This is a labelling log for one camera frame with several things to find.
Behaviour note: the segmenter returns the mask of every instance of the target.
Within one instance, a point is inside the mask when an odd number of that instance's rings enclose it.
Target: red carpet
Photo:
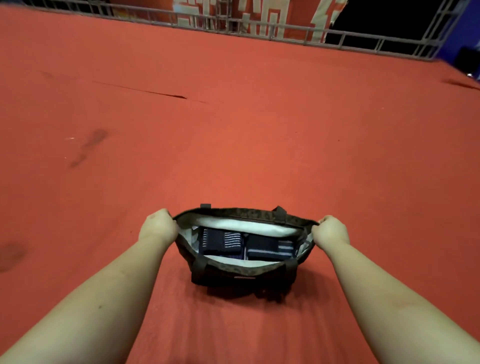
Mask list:
[[[480,339],[480,91],[449,66],[5,6],[0,19],[0,352],[147,214],[200,203],[333,214]],[[189,279],[172,247],[130,363],[374,362],[318,249],[284,304]]]

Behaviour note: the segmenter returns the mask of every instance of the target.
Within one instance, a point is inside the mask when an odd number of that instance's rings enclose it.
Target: forearm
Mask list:
[[[325,252],[380,363],[480,362],[470,335],[355,248],[332,244]]]
[[[138,241],[70,293],[0,363],[124,362],[168,245],[151,237]]]

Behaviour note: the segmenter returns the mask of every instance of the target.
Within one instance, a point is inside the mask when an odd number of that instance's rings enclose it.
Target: folded socks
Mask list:
[[[293,242],[249,234],[245,243],[249,260],[282,261],[293,257]]]
[[[203,228],[200,253],[242,259],[243,238],[240,232]]]

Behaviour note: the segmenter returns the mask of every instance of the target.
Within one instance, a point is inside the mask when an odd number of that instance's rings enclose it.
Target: gray metal frame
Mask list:
[[[277,23],[273,24],[273,23],[257,22],[253,20],[235,19],[235,18],[232,18],[231,16],[232,0],[217,0],[215,15],[186,14],[186,13],[173,12],[173,11],[161,10],[161,9],[153,9],[153,8],[144,8],[144,7],[132,6],[132,5],[109,4],[99,0],[42,0],[44,7],[35,6],[33,3],[33,0],[21,0],[21,1],[24,5],[34,6],[36,9],[39,9],[39,10],[48,10],[53,12],[67,12],[67,13],[79,12],[82,15],[94,16],[94,17],[100,17],[100,18],[106,18],[106,19],[130,21],[134,23],[152,24],[152,25],[167,26],[167,27],[179,28],[179,29],[199,30],[199,31],[204,31],[208,33],[222,33],[222,34],[227,34],[231,36],[258,38],[258,39],[265,39],[265,40],[276,41],[276,42],[292,43],[292,44],[299,44],[304,46],[312,46],[312,47],[320,47],[320,48],[352,50],[352,51],[362,52],[362,53],[380,54],[380,55],[388,55],[388,56],[410,58],[410,59],[417,59],[417,60],[426,60],[426,61],[432,60],[433,58],[435,58],[438,51],[446,41],[447,37],[452,32],[460,16],[462,15],[463,11],[465,11],[465,8],[470,2],[470,0],[460,0],[454,10],[449,10],[454,0],[443,0],[442,3],[440,4],[439,9],[437,10],[437,13],[433,17],[428,29],[423,35],[422,39],[415,40],[415,39],[404,39],[404,38],[397,38],[397,37],[391,37],[391,36],[378,36],[374,34],[347,32],[347,31],[333,30],[333,29],[322,29],[322,28],[315,28],[315,27],[308,27],[308,26],[298,26],[298,25],[289,25],[289,24],[283,25],[283,24],[277,24]],[[58,3],[66,4],[68,7],[68,10],[60,10],[57,6]],[[88,6],[90,8],[91,13],[81,12],[79,8],[79,5],[81,4]],[[127,17],[125,18],[122,16],[116,16],[113,11],[114,9],[124,10],[127,14]],[[130,14],[135,15],[136,12],[145,12],[147,14],[147,19],[136,18],[130,15]],[[157,13],[166,14],[168,16],[169,22],[157,21],[156,20],[157,17],[154,16]],[[195,25],[197,24],[201,24],[201,25],[200,26],[178,25],[174,22],[174,19],[177,18],[179,15],[193,18],[194,19],[193,23]],[[443,29],[441,29],[441,31],[438,31],[439,26],[441,25],[443,19],[446,16],[449,16],[448,21],[443,26]],[[248,25],[267,26],[268,35],[267,36],[252,35],[250,33],[247,33],[246,31],[243,31],[248,27]],[[297,40],[297,39],[290,39],[290,38],[277,38],[276,36],[274,36],[274,34],[276,33],[278,28],[297,29],[297,30],[306,31],[305,39]],[[312,34],[315,31],[321,31],[325,34],[338,34],[338,35],[341,35],[341,37],[338,44],[326,44],[326,43],[308,41],[309,34]],[[346,36],[357,36],[357,37],[363,37],[363,38],[376,39],[377,43],[374,49],[347,47],[343,45]],[[415,48],[415,51],[412,52],[412,54],[394,53],[394,52],[382,50],[382,46],[386,41],[407,43],[407,44],[413,44],[413,45],[416,44],[417,47]]]

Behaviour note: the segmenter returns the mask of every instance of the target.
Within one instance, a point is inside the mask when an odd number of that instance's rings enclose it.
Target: dark brown bag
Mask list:
[[[203,286],[229,285],[239,280],[252,280],[262,284],[291,285],[297,276],[298,265],[307,259],[314,246],[311,231],[312,226],[317,225],[316,221],[288,215],[280,206],[273,211],[265,211],[251,208],[211,208],[210,205],[202,204],[200,208],[184,211],[174,219],[180,227],[180,234],[176,240],[179,252],[187,261],[192,272],[192,282]],[[245,231],[252,227],[266,229],[267,233],[261,234],[265,236],[274,236],[268,235],[269,231],[280,231],[281,233],[294,231],[296,257],[282,262],[248,263],[249,261],[239,259],[208,257],[199,254],[198,249],[194,248],[195,241],[193,240],[196,228],[194,224],[204,226],[202,222],[205,221],[209,221],[209,223],[213,221],[222,226],[239,224],[244,232],[253,232]]]

